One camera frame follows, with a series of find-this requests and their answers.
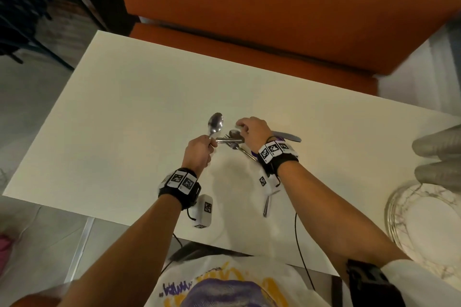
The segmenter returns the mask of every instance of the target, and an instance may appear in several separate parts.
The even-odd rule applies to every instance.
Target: chair seat
[[[177,30],[136,23],[130,37],[365,94],[377,95],[377,79],[373,77],[329,68],[304,60],[269,54]]]

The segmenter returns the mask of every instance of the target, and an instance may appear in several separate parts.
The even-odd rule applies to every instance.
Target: right hand
[[[266,144],[268,138],[273,135],[266,121],[256,117],[239,119],[236,125],[242,127],[240,134],[254,153],[258,153],[263,144]]]

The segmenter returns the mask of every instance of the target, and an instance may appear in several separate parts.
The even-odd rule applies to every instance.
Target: orange chair
[[[124,1],[158,21],[136,24],[132,37],[368,94],[372,74],[390,74],[461,9],[461,0]]]

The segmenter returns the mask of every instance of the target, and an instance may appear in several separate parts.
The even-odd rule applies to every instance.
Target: butter knife
[[[274,134],[274,136],[283,137],[286,140],[301,142],[301,139],[298,136],[287,134],[286,132],[272,131],[272,134]]]

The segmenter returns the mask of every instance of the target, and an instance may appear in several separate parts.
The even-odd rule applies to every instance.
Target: chair backrest
[[[125,0],[129,13],[386,74],[461,0]]]

